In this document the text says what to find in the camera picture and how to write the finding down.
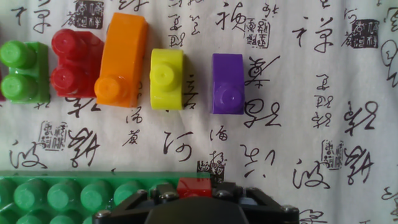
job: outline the green block stud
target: green block stud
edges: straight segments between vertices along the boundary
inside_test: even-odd
[[[76,211],[69,211],[53,218],[50,224],[81,224],[83,221],[81,215]]]
[[[35,210],[46,202],[48,185],[43,180],[32,179],[15,189],[15,204],[26,211]]]
[[[93,224],[93,217],[87,217],[83,224]]]
[[[0,180],[0,208],[13,202],[12,195],[14,194],[16,187],[17,185],[11,180]]]
[[[47,212],[36,210],[18,219],[16,224],[49,224],[50,219]]]
[[[116,189],[113,200],[116,205],[119,205],[122,201],[132,196],[140,189],[144,189],[144,186],[142,186],[138,181],[130,181]]]
[[[18,216],[13,211],[5,211],[0,213],[0,223],[1,224],[14,224],[18,220]]]
[[[105,209],[113,196],[112,186],[105,180],[87,185],[81,191],[81,204],[88,210],[96,212]]]
[[[6,42],[0,60],[9,67],[1,82],[2,94],[11,103],[50,101],[48,47],[39,42]]]
[[[58,211],[74,208],[80,203],[81,187],[74,180],[65,180],[52,186],[47,194],[51,207]]]

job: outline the red building block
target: red building block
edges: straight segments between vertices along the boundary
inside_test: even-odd
[[[52,38],[58,67],[51,85],[61,97],[96,98],[95,81],[100,76],[104,42],[88,31],[62,29]]]
[[[211,197],[210,178],[181,177],[178,182],[177,192],[180,198],[186,197]]]

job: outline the yellow block stud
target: yellow block stud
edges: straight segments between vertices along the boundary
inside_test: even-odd
[[[150,105],[154,110],[182,110],[182,50],[154,49],[150,60]]]

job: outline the purple block stud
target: purple block stud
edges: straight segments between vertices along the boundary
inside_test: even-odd
[[[213,114],[243,114],[243,57],[213,54]]]

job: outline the orange block stud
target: orange block stud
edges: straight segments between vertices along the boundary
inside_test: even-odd
[[[114,13],[95,83],[97,103],[136,107],[148,23],[142,16]]]

